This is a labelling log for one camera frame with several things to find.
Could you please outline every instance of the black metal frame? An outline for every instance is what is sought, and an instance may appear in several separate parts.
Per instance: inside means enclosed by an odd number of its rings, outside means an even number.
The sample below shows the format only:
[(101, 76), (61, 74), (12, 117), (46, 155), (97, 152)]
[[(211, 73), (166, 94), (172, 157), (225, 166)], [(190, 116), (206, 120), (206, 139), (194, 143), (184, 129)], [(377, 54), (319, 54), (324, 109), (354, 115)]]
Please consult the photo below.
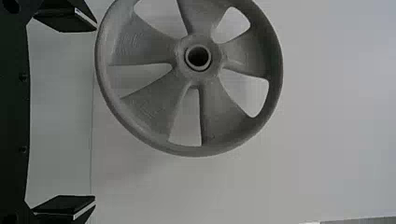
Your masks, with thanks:
[[(37, 13), (48, 8), (69, 13)], [(96, 22), (84, 0), (0, 0), (0, 224), (39, 222), (25, 202), (30, 154), (31, 76), (26, 25), (37, 17), (60, 32), (96, 30), (73, 15), (73, 8)]]

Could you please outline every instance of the center hole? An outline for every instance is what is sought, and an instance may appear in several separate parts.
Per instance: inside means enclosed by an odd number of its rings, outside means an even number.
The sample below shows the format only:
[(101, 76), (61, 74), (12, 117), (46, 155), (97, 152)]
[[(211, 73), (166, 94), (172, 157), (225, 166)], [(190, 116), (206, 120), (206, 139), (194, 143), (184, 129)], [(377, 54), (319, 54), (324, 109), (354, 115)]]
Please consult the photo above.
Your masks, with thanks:
[(190, 51), (189, 61), (194, 66), (204, 66), (209, 61), (209, 52), (203, 47), (196, 47)]
[(207, 47), (195, 45), (187, 49), (185, 60), (192, 70), (204, 72), (210, 66), (212, 55)]

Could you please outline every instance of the wheel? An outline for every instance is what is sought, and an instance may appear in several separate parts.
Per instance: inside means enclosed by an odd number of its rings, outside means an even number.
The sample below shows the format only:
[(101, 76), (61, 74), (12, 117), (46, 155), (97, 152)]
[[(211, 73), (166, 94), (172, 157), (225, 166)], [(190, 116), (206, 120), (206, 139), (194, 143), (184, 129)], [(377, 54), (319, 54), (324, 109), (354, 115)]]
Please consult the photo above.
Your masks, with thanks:
[[(282, 89), (282, 53), (276, 33), (251, 0), (177, 0), (188, 35), (174, 39), (140, 19), (138, 0), (118, 0), (106, 13), (97, 37), (96, 74), (112, 113), (133, 135), (161, 151), (186, 157), (217, 155), (241, 146), (267, 122)], [(239, 9), (250, 28), (224, 44), (211, 33), (229, 7)], [(170, 63), (173, 69), (147, 87), (120, 97), (111, 85), (110, 66)], [(222, 68), (265, 78), (269, 91), (260, 114), (251, 118), (219, 81)], [(202, 145), (169, 141), (187, 90), (200, 97)]]

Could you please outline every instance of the spoke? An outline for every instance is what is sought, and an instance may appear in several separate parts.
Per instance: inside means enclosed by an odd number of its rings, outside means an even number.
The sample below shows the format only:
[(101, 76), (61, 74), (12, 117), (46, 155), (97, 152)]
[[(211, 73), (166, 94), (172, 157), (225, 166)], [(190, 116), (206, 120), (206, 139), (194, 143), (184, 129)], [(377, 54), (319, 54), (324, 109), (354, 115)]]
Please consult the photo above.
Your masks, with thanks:
[(177, 3), (188, 33), (207, 36), (218, 27), (230, 7), (223, 0), (177, 0)]
[(205, 84), (199, 91), (203, 145), (232, 137), (249, 119), (227, 94), (219, 79)]
[(227, 61), (225, 68), (251, 77), (268, 78), (266, 47), (253, 29), (222, 45)]
[(147, 128), (169, 137), (190, 82), (177, 69), (121, 100)]
[(111, 65), (171, 63), (176, 40), (154, 29), (133, 13), (121, 28)]

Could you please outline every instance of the bolt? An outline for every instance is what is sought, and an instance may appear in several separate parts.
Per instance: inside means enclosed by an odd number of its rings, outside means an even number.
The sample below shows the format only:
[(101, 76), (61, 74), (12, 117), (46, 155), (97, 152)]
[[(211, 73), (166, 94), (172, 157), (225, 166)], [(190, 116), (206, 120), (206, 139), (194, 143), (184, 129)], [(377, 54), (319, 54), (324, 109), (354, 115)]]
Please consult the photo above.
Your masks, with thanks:
[(25, 154), (29, 148), (27, 146), (20, 147), (19, 152)]
[(20, 73), (20, 81), (21, 82), (27, 82), (29, 79), (29, 76), (26, 73)]

